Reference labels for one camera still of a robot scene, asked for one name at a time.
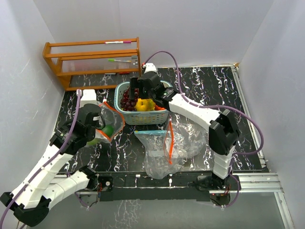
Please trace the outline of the dark red grapes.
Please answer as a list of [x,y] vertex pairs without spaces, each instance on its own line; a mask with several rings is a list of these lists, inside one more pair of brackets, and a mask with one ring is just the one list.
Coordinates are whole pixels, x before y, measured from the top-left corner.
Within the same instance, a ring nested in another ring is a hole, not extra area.
[[120,101],[121,109],[123,111],[137,111],[136,104],[138,102],[139,89],[136,88],[133,91],[134,99],[130,98],[130,88],[123,92],[122,99]]

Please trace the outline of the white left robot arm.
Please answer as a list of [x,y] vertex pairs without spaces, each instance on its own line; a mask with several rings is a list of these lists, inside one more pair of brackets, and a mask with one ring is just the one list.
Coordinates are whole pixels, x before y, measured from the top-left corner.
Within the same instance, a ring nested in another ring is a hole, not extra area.
[[35,227],[57,203],[78,190],[94,190],[98,176],[88,166],[72,173],[63,181],[50,185],[59,170],[79,149],[95,137],[101,108],[85,104],[76,110],[74,119],[61,125],[50,139],[45,153],[25,180],[13,191],[4,192],[0,200],[23,224]]

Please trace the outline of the green custard apple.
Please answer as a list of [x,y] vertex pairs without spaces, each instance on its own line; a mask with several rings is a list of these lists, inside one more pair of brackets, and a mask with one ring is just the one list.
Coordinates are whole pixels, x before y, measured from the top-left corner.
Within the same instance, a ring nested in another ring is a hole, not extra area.
[[88,146],[93,146],[95,144],[100,143],[102,141],[102,139],[103,139],[103,136],[100,135],[99,133],[96,133],[95,138],[93,140],[87,142],[87,145]]

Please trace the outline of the green avocado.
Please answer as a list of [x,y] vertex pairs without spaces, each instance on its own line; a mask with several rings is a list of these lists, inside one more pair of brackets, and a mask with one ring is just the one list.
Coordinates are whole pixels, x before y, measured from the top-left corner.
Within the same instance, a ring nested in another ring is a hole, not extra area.
[[105,133],[109,138],[111,138],[114,127],[112,125],[105,125],[105,127],[102,129],[102,132]]

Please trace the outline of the clear zip top bag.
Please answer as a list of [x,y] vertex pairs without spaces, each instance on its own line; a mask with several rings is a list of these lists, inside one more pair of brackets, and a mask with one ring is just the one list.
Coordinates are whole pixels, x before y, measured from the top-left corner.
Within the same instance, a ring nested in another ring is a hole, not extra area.
[[93,146],[100,142],[110,144],[125,126],[124,117],[120,112],[109,106],[106,102],[97,103],[101,109],[100,126],[96,128],[95,138],[87,142],[87,146]]

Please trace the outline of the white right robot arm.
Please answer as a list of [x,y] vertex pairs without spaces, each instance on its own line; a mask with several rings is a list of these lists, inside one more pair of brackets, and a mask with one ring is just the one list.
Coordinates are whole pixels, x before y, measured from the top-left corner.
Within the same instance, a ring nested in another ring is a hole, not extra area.
[[173,87],[166,87],[156,72],[144,73],[142,77],[130,79],[130,95],[141,99],[152,99],[159,107],[197,123],[208,132],[208,144],[214,151],[213,185],[224,189],[229,185],[233,151],[240,136],[233,112],[220,112],[211,108],[201,108],[194,101],[186,101],[183,94]]

